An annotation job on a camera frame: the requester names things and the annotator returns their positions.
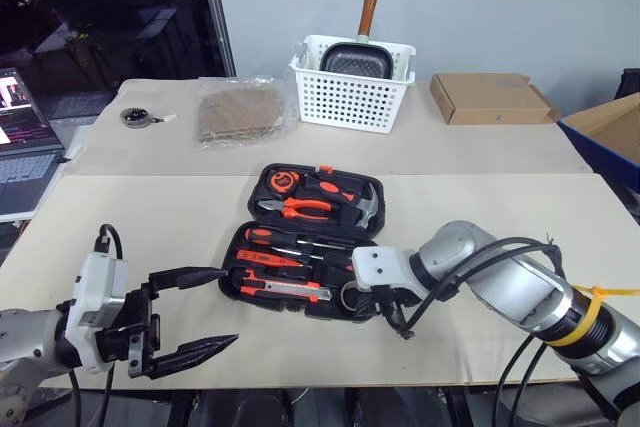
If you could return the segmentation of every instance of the orange handle pliers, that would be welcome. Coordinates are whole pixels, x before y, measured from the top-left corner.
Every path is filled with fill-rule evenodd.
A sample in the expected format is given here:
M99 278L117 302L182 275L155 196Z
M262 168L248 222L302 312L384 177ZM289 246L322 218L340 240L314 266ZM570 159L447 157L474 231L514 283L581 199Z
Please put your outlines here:
M329 220L329 217L326 216L303 214L298 209L316 209L326 212L333 210L333 206L329 202L315 199L295 199L293 197L289 197L285 201L261 200L258 202L258 206L267 210L279 210L285 219Z

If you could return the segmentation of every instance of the floor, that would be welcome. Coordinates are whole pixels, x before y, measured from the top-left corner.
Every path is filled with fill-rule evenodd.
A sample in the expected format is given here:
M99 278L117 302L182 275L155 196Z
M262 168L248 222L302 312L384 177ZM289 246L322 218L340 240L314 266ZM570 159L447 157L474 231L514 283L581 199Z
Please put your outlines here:
M606 427L609 424L598 413L595 404L585 397L586 394L577 386L567 384L552 384L552 389L573 389L576 394L576 410L568 412L566 402L556 403L557 411L548 404L544 396L539 398L543 405L536 405L537 394L535 388L528 392L530 404L524 404L522 409L525 417L519 418L517 427ZM374 415L366 418L358 427L490 427L493 403L493 391L491 389L464 389L464 399L468 406L468 418L459 416L455 420L447 405L447 396L443 388L416 387L416 388L377 388L367 389L377 391L378 397L374 401ZM64 389L40 389L45 398L60 397L68 391ZM151 396L156 395L157 400L128 398L114 395L109 404L106 418L106 426L118 427L351 427L356 424L349 422L345 407L345 389L289 389L282 390L254 390L254 391L204 391L194 397L188 398L188 406L194 405L189 420L183 423L179 409L171 409L170 399L175 401L176 394L165 391L145 392ZM402 410L390 410L384 405L384 399L395 396L400 399ZM292 403L287 409L283 407ZM82 393L82 426L95 427L101 401L99 392ZM59 425L72 425L73 405L67 401L41 414L38 417L28 419L25 427L53 427ZM509 410L504 404L500 404L498 412L498 426L508 425ZM292 419L286 423L283 417Z
M0 224L0 265L18 240L18 228L13 224Z

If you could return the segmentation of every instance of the cardboard box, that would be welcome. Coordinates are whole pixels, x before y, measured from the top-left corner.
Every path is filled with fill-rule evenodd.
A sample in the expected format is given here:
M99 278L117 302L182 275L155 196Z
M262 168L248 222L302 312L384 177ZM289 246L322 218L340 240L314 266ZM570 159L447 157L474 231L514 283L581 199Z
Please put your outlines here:
M558 125L594 171L640 193L640 94L569 115Z
M541 124L560 118L520 74L436 74L431 93L448 124Z

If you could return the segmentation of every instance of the screwdriver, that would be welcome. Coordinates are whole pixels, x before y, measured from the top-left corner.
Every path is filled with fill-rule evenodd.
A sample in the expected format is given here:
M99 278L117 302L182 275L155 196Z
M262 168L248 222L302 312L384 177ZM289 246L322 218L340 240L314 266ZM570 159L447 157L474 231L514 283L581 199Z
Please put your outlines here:
M278 252L282 252L284 254L296 255L299 257L310 257L312 259L317 259L323 261L325 264L330 265L332 267L340 267L348 270L349 272L353 272L353 262L349 257L339 254L325 254L324 256L320 255L311 255L304 252L298 252L297 250L289 250L289 249L279 249L277 247L272 247L273 250Z
M296 244L307 244L328 249L348 250L348 247L341 245L320 244L307 240L298 240L298 236L295 234L285 234L284 232L271 229L247 229L244 233L244 238L249 242L259 245L295 247Z
M255 262L256 264L266 265L268 267L312 267L297 260L287 259L279 255L265 254L262 252L254 252L253 250L239 250L236 253L236 259Z

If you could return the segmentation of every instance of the round object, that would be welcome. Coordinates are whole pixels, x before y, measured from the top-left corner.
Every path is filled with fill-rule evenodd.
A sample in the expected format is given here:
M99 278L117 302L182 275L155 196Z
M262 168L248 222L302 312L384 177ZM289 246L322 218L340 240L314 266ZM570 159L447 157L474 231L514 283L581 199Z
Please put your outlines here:
M153 118L144 109L124 109L120 112L120 120L130 129L141 129L153 122Z
M355 312L360 293L358 283L355 280L350 280L345 283L340 289L340 302L342 306L349 312Z
M276 172L269 179L269 187L279 194L291 192L298 184L300 175L297 172Z

